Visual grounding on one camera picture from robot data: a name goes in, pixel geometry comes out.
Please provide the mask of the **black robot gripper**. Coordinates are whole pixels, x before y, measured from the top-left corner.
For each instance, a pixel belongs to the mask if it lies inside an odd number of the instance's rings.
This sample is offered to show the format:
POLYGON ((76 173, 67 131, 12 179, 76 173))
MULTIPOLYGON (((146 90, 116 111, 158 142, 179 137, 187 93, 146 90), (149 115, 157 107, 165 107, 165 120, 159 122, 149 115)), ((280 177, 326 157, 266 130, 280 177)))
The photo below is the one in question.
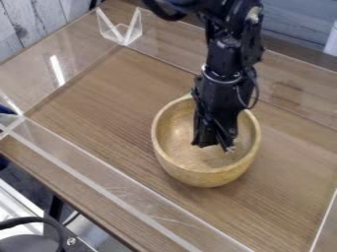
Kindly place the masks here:
POLYGON ((249 104, 253 91, 260 91, 254 68, 243 69, 231 76, 202 70, 191 89, 195 102, 194 146, 221 145, 226 153, 235 149, 238 115, 242 110, 252 109, 258 101, 257 97, 249 104))

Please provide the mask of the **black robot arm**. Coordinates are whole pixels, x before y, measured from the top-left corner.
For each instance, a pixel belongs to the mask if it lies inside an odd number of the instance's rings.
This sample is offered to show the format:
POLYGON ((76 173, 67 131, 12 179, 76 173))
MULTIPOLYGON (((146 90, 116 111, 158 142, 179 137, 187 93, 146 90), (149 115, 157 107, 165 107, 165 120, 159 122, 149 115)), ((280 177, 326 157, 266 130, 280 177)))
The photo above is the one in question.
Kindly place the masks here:
POLYGON ((203 24, 207 61, 195 78, 193 145, 234 149, 238 115, 254 107, 260 85, 254 65, 261 62, 262 0, 142 0, 161 19, 177 22, 197 15, 203 24))

